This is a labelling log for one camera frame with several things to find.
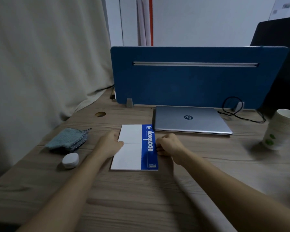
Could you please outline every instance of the person's left hand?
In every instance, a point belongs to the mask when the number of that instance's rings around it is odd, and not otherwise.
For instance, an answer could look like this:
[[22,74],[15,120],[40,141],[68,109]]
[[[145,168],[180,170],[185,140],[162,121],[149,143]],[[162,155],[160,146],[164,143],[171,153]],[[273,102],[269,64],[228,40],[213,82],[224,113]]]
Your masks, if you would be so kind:
[[118,141],[118,133],[112,130],[99,139],[93,153],[99,152],[100,155],[107,159],[113,157],[123,146],[124,142]]

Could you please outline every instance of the hand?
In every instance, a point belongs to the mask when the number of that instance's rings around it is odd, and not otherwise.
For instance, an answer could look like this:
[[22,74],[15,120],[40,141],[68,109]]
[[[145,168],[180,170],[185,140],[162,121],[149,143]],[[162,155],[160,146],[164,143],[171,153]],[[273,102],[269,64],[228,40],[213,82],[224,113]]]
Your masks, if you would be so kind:
[[118,133],[112,130],[98,140],[93,152],[99,152],[107,159],[113,157],[123,146],[124,142],[118,141]]
[[181,155],[187,149],[175,134],[167,134],[156,140],[157,152],[161,156],[172,156],[176,164],[180,164]]

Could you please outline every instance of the hp logo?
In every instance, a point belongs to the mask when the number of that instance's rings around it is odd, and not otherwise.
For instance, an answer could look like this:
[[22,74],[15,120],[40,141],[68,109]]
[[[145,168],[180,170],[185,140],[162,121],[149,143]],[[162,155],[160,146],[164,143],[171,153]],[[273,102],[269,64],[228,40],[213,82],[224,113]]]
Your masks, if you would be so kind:
[[184,116],[184,118],[185,118],[186,120],[192,120],[192,119],[193,119],[192,116],[188,116],[188,115]]

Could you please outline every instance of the blue desk divider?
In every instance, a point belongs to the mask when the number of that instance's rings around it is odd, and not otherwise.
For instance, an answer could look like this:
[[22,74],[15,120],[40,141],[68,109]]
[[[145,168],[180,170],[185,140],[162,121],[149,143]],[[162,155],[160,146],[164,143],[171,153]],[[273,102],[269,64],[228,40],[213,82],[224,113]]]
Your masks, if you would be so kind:
[[117,102],[221,107],[236,96],[245,108],[256,109],[288,52],[287,47],[112,47]]

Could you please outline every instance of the blue towel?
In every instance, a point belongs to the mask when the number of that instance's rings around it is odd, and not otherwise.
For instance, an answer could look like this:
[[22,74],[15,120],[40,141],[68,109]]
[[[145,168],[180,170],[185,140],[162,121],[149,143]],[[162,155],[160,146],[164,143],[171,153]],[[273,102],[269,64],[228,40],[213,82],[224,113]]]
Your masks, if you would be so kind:
[[87,140],[89,130],[91,128],[87,130],[66,128],[47,143],[45,147],[50,150],[64,149],[69,153],[74,152]]

